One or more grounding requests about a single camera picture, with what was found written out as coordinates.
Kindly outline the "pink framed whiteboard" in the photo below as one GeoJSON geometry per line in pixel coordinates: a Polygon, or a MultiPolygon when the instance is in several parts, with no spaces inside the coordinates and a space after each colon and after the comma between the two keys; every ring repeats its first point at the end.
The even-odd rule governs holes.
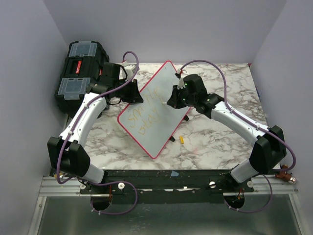
{"type": "Polygon", "coordinates": [[[127,105],[117,122],[152,159],[156,159],[190,108],[162,104],[179,80],[171,61],[166,61],[140,90],[143,103],[127,105]]]}

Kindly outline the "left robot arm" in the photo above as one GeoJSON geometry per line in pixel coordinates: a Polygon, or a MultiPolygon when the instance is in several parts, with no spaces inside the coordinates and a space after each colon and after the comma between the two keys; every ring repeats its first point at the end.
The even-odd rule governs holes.
{"type": "Polygon", "coordinates": [[[59,184],[79,178],[91,182],[91,187],[97,193],[104,193],[108,189],[109,182],[104,178],[104,170],[91,163],[84,147],[92,126],[113,97],[129,104],[143,102],[135,79],[138,71],[139,64],[106,62],[103,73],[88,84],[82,104],[70,124],[58,137],[48,140],[49,157],[59,184]]]}

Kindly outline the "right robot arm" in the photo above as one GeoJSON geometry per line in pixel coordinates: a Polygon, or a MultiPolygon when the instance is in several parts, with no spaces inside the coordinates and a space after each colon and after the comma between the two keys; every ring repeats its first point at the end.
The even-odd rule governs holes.
{"type": "Polygon", "coordinates": [[[245,115],[236,116],[235,110],[226,106],[224,98],[207,92],[197,74],[181,78],[173,86],[166,104],[174,109],[194,107],[198,113],[227,126],[252,146],[250,157],[234,167],[230,177],[225,179],[225,187],[231,192],[240,189],[243,181],[250,177],[268,174],[286,156],[281,128],[268,128],[245,115]]]}

